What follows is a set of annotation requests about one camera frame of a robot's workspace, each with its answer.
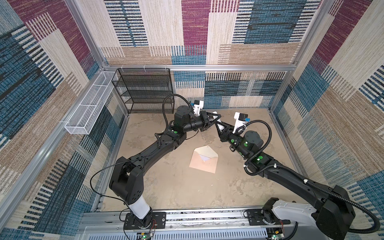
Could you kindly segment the pink red letter card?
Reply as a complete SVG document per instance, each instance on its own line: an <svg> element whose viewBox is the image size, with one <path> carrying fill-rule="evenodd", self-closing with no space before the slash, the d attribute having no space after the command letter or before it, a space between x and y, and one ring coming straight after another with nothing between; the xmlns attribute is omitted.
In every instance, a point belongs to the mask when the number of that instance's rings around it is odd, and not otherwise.
<svg viewBox="0 0 384 240"><path fill-rule="evenodd" d="M210 157L206 157L206 156L203 156L203 155L200 155L200 158L206 162L206 161L209 161L211 158Z"/></svg>

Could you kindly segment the pale pink envelope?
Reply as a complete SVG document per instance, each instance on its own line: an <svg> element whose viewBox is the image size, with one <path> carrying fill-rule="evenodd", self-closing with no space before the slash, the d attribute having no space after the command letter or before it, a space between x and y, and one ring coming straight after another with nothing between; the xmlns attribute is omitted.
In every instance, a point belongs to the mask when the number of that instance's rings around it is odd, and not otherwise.
<svg viewBox="0 0 384 240"><path fill-rule="evenodd" d="M215 174L218 158L218 154L211 147L199 147L194 149L189 167Z"/></svg>

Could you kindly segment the white glue stick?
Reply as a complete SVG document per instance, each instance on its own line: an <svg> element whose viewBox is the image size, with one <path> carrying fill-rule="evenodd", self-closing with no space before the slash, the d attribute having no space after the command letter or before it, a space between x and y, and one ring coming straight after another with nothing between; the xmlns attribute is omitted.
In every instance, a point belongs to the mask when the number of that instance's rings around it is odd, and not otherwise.
<svg viewBox="0 0 384 240"><path fill-rule="evenodd" d="M222 124L222 121L220 120L221 117L219 116L214 116L214 119L215 119L215 125L218 129L218 132L221 133L224 129L225 129L225 126Z"/></svg>

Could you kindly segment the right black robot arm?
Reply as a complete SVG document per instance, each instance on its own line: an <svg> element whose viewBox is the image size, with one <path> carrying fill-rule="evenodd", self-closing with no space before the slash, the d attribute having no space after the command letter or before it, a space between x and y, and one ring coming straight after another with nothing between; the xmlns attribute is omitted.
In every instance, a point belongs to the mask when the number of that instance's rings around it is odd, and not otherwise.
<svg viewBox="0 0 384 240"><path fill-rule="evenodd" d="M231 150L238 152L245 160L244 169L250 176L261 176L272 180L306 200L315 212L309 220L333 240L343 240L347 233L353 233L351 224L356 216L355 203L349 198L347 191L340 187L329 186L307 179L305 176L282 165L263 150L268 146L271 137L263 142L255 131L241 132L245 126L236 129L232 125L217 122L216 128L222 142L228 142Z"/></svg>

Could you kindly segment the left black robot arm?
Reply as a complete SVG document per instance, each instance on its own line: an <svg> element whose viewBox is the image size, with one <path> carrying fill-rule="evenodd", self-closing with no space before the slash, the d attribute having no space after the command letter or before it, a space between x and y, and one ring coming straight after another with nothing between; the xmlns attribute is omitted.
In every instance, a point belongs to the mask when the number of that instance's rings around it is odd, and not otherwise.
<svg viewBox="0 0 384 240"><path fill-rule="evenodd" d="M147 227L153 220L153 210L143 197L146 172L163 156L178 148L187 139L187 132L203 132L220 118L221 115L206 111L195 116L191 107L180 106L173 123L168 124L153 144L128 159L117 159L109 188L129 207L139 226Z"/></svg>

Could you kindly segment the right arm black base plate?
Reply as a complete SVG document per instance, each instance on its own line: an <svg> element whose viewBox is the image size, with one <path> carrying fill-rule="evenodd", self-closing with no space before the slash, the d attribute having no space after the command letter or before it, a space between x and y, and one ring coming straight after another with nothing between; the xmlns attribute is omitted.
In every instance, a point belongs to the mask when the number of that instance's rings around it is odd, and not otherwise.
<svg viewBox="0 0 384 240"><path fill-rule="evenodd" d="M250 226L291 224L290 220L280 220L271 211L264 211L263 209L245 210L243 217L248 220Z"/></svg>

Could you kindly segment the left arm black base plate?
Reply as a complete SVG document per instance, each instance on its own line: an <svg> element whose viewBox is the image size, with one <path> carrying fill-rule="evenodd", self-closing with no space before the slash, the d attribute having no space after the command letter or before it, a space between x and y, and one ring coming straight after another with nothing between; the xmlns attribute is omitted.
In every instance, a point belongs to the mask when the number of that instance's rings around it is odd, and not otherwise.
<svg viewBox="0 0 384 240"><path fill-rule="evenodd" d="M127 214L124 221L124 230L164 229L166 220L166 212L149 212L142 220L134 214Z"/></svg>

